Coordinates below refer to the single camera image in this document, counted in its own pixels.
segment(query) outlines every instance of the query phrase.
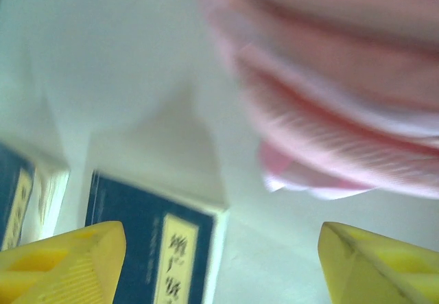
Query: dark blue book cover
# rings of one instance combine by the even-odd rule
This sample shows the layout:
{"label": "dark blue book cover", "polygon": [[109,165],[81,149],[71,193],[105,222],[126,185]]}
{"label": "dark blue book cover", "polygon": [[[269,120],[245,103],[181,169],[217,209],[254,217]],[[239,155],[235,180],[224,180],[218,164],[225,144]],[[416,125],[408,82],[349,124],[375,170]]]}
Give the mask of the dark blue book cover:
{"label": "dark blue book cover", "polygon": [[34,171],[32,162],[0,143],[0,241],[2,250],[14,248],[20,240]]}
{"label": "dark blue book cover", "polygon": [[93,174],[85,225],[121,221],[127,250],[115,304],[200,304],[215,217]]}

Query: book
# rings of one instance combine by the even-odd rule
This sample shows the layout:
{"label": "book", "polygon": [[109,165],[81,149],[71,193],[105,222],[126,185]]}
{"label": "book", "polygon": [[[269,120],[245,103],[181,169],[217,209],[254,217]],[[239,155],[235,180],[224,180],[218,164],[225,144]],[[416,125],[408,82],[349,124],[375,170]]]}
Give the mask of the book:
{"label": "book", "polygon": [[[0,204],[3,216],[9,212],[8,218],[14,220],[13,237],[8,243],[3,237],[2,250],[53,236],[69,179],[67,164],[5,134],[0,135],[0,152]],[[8,226],[1,227],[5,234],[9,232]]]}
{"label": "book", "polygon": [[123,224],[127,250],[115,304],[196,304],[213,301],[227,218],[225,205],[94,171],[85,225]]}

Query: white table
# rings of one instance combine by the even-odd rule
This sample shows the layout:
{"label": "white table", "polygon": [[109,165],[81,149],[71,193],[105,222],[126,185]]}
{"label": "white table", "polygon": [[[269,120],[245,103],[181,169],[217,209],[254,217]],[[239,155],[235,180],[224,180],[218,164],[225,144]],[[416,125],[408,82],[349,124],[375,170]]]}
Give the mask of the white table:
{"label": "white table", "polygon": [[59,233],[84,225],[96,166],[227,197],[216,303],[329,303],[316,250],[328,220],[439,250],[438,201],[264,189],[195,0],[1,0],[0,126],[71,165]]}

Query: yellow plastic corner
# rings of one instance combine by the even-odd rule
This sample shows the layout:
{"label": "yellow plastic corner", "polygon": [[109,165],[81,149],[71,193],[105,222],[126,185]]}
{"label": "yellow plastic corner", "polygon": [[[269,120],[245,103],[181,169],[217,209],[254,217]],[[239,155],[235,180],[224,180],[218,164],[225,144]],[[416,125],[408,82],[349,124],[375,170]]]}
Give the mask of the yellow plastic corner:
{"label": "yellow plastic corner", "polygon": [[333,304],[439,304],[439,253],[326,222],[318,253]]}
{"label": "yellow plastic corner", "polygon": [[125,258],[122,223],[104,222],[0,253],[0,304],[108,304]]}

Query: yellow plastic object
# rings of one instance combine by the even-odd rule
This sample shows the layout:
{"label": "yellow plastic object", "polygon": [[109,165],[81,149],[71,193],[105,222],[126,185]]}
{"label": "yellow plastic object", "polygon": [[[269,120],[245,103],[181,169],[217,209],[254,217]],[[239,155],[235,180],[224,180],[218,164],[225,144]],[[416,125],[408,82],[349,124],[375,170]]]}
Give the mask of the yellow plastic object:
{"label": "yellow plastic object", "polygon": [[332,222],[318,252],[333,304],[439,304],[439,253]]}
{"label": "yellow plastic object", "polygon": [[0,253],[0,304],[112,303],[125,258],[120,222]]}

